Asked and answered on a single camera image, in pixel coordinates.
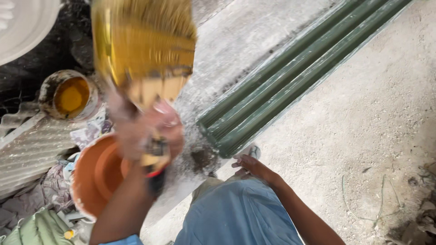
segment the corrugated sheet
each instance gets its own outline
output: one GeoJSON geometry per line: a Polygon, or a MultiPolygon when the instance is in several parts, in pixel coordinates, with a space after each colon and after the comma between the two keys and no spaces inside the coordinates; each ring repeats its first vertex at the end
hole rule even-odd
{"type": "Polygon", "coordinates": [[[69,133],[79,128],[41,112],[0,141],[0,200],[18,192],[56,164],[57,155],[75,145],[69,133]]]}
{"type": "Polygon", "coordinates": [[[39,106],[36,101],[22,102],[19,105],[18,112],[15,114],[6,114],[0,121],[0,139],[5,137],[12,130],[18,128],[29,118],[39,112],[39,106]]]}

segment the person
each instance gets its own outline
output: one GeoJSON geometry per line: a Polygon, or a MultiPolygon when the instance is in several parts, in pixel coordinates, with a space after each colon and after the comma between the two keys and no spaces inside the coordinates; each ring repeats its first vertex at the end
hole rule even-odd
{"type": "MultiPolygon", "coordinates": [[[[153,129],[167,138],[172,160],[180,153],[183,126],[165,101],[133,117],[120,96],[111,101],[109,109],[125,157],[139,159],[142,139],[153,129]]],[[[255,158],[256,151],[250,155],[236,157],[232,167],[240,169],[227,181],[209,177],[192,193],[175,245],[301,245],[300,236],[307,245],[344,244],[280,175],[255,158]]],[[[144,168],[138,164],[131,167],[98,217],[90,245],[142,244],[138,235],[156,199],[144,176],[144,168]]]]}

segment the paint can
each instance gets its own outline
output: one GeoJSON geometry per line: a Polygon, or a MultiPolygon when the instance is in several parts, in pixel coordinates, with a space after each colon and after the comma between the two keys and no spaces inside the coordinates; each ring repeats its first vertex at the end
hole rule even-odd
{"type": "Polygon", "coordinates": [[[80,122],[98,112],[102,98],[91,79],[74,70],[61,70],[44,80],[38,104],[54,119],[80,122]]]}

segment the brush bristles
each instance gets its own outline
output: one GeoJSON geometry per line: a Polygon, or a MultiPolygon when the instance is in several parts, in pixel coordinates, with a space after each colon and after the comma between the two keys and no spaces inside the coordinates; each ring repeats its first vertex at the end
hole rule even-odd
{"type": "Polygon", "coordinates": [[[190,0],[106,0],[112,20],[138,24],[189,39],[197,38],[190,0]]]}

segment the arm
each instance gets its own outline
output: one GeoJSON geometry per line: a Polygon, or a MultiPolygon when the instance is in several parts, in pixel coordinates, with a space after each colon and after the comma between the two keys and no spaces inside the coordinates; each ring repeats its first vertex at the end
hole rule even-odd
{"type": "Polygon", "coordinates": [[[253,175],[271,187],[308,245],[345,245],[334,230],[301,201],[280,175],[256,158],[242,155],[232,167],[243,167],[236,174],[253,175]]]}
{"type": "Polygon", "coordinates": [[[90,245],[139,235],[154,200],[148,188],[148,180],[143,175],[139,165],[130,169],[95,223],[90,245]]]}
{"type": "MultiPolygon", "coordinates": [[[[159,130],[170,148],[171,161],[182,151],[183,125],[176,111],[165,101],[156,103],[143,114],[118,94],[111,94],[109,110],[116,125],[118,142],[124,158],[138,162],[143,142],[153,130],[159,130]]],[[[108,243],[139,234],[156,196],[144,176],[144,168],[132,164],[124,181],[99,215],[91,233],[90,245],[108,243]]]]}

